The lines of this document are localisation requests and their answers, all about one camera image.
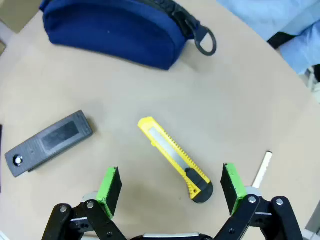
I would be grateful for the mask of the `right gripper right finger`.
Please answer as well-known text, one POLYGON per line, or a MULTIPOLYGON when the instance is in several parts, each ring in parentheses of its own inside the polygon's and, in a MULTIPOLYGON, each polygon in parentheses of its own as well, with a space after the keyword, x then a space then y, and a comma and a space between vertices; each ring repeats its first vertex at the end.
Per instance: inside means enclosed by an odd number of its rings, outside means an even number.
POLYGON ((230 217, 214 237, 216 240, 241 240, 248 228, 259 228, 266 240, 302 240, 303 235, 288 198, 265 200, 248 193, 236 168, 225 163, 220 180, 230 217))

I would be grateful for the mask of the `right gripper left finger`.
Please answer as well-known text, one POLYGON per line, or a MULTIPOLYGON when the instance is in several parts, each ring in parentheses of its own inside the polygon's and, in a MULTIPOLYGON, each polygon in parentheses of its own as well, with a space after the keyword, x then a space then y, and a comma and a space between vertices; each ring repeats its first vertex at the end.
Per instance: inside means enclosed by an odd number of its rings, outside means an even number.
POLYGON ((93 199, 76 207, 57 204, 49 217, 43 240, 80 240, 86 232, 95 232, 100 240, 125 240, 112 221, 122 188, 118 167, 110 167, 93 199))

